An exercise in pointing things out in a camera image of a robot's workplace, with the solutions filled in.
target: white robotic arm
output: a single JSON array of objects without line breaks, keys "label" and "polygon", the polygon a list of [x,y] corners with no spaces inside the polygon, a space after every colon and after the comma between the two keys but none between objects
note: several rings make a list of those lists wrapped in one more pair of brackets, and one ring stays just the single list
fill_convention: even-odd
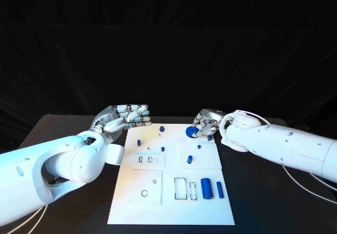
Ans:
[{"label": "white robotic arm", "polygon": [[251,152],[267,160],[303,170],[337,183],[337,141],[297,129],[260,120],[235,111],[226,114],[203,109],[196,116],[187,136],[222,134],[222,144],[241,152]]},{"label": "white robotic arm", "polygon": [[[0,226],[13,222],[100,175],[105,162],[121,164],[124,147],[111,144],[123,129],[151,125],[147,105],[107,107],[90,131],[0,155]],[[42,167],[59,176],[49,183]]]}]

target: blue disc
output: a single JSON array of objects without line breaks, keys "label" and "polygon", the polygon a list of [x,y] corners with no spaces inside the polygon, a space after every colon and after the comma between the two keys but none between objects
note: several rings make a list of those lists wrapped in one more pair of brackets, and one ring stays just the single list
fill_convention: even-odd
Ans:
[{"label": "blue disc", "polygon": [[196,133],[198,131],[199,131],[199,129],[198,129],[196,127],[190,126],[190,127],[186,129],[186,135],[187,135],[187,137],[195,138],[195,137],[192,136],[192,134]]}]

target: blue knob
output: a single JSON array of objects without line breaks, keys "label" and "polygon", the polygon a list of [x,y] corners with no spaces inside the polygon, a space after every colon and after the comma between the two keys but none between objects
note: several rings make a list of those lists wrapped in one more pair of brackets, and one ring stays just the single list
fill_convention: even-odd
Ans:
[{"label": "blue knob", "polygon": [[189,158],[187,158],[187,163],[189,163],[189,164],[192,164],[192,159],[193,159],[193,157],[189,156]]}]

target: table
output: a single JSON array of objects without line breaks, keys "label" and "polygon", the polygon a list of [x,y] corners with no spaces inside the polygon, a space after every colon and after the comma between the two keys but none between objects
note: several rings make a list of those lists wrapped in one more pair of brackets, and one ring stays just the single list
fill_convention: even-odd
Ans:
[{"label": "table", "polygon": [[[46,115],[36,124],[20,148],[77,135],[88,130],[94,116]],[[195,117],[153,117],[154,123],[192,123]],[[281,119],[271,123],[285,125]],[[124,145],[127,131],[117,140]],[[235,226],[108,225],[118,166],[105,164],[98,178],[67,194],[48,207],[33,234],[68,233],[336,233],[337,205],[321,200],[294,183],[281,165],[251,153],[234,151],[215,134]],[[308,173],[288,169],[298,182],[326,198],[337,200],[332,190]],[[31,217],[0,227],[10,231]],[[16,233],[28,233],[39,215]]]}]

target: white board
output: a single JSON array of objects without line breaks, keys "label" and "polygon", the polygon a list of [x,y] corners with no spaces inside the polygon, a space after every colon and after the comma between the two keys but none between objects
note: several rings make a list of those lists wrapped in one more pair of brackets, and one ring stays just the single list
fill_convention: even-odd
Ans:
[{"label": "white board", "polygon": [[[164,132],[160,132],[160,126],[164,126]],[[235,225],[216,144],[206,136],[189,138],[189,126],[153,124],[128,130],[108,224]],[[192,164],[187,164],[189,155],[193,156]],[[175,178],[186,179],[187,199],[175,199]],[[203,178],[212,183],[213,199],[209,200],[202,198]],[[219,198],[218,181],[223,187],[223,199]],[[195,188],[190,191],[192,182],[196,200],[190,196],[195,193]]]}]

